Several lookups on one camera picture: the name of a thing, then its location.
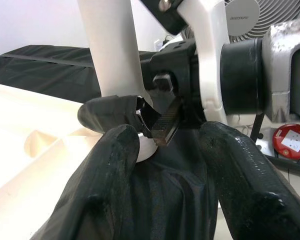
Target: screw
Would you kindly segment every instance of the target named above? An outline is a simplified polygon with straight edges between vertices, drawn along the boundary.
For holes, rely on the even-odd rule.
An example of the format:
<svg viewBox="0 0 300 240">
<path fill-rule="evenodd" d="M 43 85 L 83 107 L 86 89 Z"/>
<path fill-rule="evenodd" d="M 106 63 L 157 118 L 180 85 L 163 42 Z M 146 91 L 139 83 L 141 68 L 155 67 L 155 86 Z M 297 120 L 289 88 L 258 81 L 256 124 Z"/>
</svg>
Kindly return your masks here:
<svg viewBox="0 0 300 240">
<path fill-rule="evenodd" d="M 159 1 L 159 10 L 161 12 L 166 12 L 171 8 L 170 0 L 160 0 Z"/>
</svg>

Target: white plastic part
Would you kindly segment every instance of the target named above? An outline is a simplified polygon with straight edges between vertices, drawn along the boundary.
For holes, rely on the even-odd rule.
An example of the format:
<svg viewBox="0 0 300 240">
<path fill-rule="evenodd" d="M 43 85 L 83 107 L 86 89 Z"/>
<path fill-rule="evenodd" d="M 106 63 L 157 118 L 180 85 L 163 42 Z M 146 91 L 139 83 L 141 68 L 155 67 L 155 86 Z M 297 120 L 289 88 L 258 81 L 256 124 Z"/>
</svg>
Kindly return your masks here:
<svg viewBox="0 0 300 240">
<path fill-rule="evenodd" d="M 139 59 L 130 0 L 78 0 L 102 97 L 138 95 L 152 105 Z M 139 134 L 138 162 L 157 150 Z"/>
<path fill-rule="evenodd" d="M 0 85 L 0 240 L 31 238 L 102 137 L 79 123 L 81 105 Z M 137 162 L 156 147 L 140 142 Z"/>
<path fill-rule="evenodd" d="M 227 124 L 220 86 L 221 50 L 229 43 L 225 1 L 183 0 L 177 11 L 194 32 L 205 118 Z"/>
</svg>

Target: black cylinder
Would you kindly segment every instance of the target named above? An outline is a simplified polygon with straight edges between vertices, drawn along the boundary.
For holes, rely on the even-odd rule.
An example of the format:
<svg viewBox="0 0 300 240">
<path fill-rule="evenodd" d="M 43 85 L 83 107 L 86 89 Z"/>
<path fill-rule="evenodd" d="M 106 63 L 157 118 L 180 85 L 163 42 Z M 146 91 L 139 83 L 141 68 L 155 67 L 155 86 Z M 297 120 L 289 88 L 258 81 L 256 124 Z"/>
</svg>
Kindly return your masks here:
<svg viewBox="0 0 300 240">
<path fill-rule="evenodd" d="M 262 112 L 264 104 L 261 39 L 223 46 L 220 84 L 222 102 L 227 115 Z"/>
</svg>

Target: black cloth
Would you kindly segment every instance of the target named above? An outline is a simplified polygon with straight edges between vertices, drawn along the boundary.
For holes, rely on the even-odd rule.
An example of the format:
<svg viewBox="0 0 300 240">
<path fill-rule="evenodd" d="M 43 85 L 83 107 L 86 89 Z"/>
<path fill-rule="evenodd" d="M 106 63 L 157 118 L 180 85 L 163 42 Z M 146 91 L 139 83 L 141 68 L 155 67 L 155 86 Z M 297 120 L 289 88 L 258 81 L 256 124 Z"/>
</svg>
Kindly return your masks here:
<svg viewBox="0 0 300 240">
<path fill-rule="evenodd" d="M 78 103 L 101 96 L 89 48 L 29 45 L 0 56 L 0 84 Z"/>
<path fill-rule="evenodd" d="M 196 135 L 178 130 L 168 147 L 135 165 L 120 239 L 214 239 L 218 198 Z"/>
</svg>

